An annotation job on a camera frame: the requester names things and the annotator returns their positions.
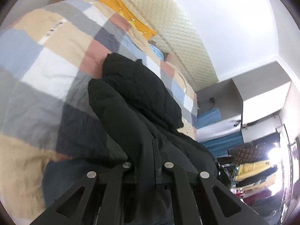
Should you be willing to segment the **black puffer jacket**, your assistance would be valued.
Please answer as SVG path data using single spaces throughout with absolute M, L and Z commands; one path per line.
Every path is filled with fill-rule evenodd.
M 136 168 L 137 189 L 126 189 L 126 224 L 171 224 L 170 161 L 186 172 L 206 171 L 226 187 L 229 178 L 213 154 L 179 132 L 182 110 L 162 80 L 141 60 L 107 55 L 102 77 L 88 83 L 89 104 L 109 137 Z

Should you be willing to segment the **hanging clothes rack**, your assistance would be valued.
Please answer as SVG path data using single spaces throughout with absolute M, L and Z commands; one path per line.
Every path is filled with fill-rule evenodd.
M 274 133 L 229 149 L 222 158 L 231 192 L 267 221 L 283 221 L 299 194 L 299 141 L 282 125 Z

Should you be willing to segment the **blue towel on rack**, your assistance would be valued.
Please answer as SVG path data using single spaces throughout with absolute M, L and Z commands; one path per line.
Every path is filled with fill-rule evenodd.
M 203 128 L 209 125 L 212 125 L 214 123 L 217 123 L 221 121 L 222 116 L 221 112 L 218 108 L 210 109 L 209 111 L 206 111 L 199 116 L 197 116 L 197 128 Z

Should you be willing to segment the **plaid patchwork bed quilt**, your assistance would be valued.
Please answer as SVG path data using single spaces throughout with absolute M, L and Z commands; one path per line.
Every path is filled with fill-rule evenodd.
M 16 224 L 45 209 L 50 161 L 123 158 L 89 106 L 87 85 L 112 52 L 153 71 L 196 136 L 196 94 L 181 71 L 154 54 L 143 33 L 101 1 L 66 0 L 27 13 L 1 31 L 1 203 Z

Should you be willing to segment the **grey wardrobe cabinet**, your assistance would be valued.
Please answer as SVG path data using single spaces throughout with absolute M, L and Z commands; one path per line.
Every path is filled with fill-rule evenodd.
M 276 132 L 290 85 L 288 74 L 272 62 L 198 91 L 199 115 L 218 109 L 221 118 L 198 128 L 196 140 L 204 143 L 240 132 L 244 142 L 251 142 Z

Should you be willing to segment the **pink plaid pillow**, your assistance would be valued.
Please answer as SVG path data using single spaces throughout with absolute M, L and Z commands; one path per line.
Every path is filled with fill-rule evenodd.
M 181 62 L 180 60 L 177 58 L 176 55 L 173 55 L 172 53 L 167 53 L 165 55 L 165 62 L 168 62 L 172 65 L 174 65 L 175 67 L 177 67 L 178 69 L 181 67 Z

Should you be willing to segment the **light blue pillow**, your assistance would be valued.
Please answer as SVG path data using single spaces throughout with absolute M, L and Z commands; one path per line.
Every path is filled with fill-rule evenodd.
M 165 56 L 162 53 L 160 49 L 158 49 L 155 45 L 150 44 L 150 47 L 153 51 L 153 53 L 160 59 L 160 60 L 165 60 Z

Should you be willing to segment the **cream quilted headboard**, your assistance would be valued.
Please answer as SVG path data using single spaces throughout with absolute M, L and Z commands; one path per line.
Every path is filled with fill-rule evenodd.
M 155 30 L 152 37 L 161 51 L 176 55 L 179 70 L 195 91 L 217 83 L 209 54 L 176 0 L 122 0 L 144 24 Z

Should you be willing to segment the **yellow pillow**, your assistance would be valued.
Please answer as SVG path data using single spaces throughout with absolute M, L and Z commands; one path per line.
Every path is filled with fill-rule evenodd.
M 140 34 L 149 41 L 157 32 L 143 22 L 141 22 L 123 3 L 122 0 L 99 0 L 111 10 L 114 14 L 109 19 L 113 24 L 123 31 L 127 32 L 130 28 L 135 28 Z

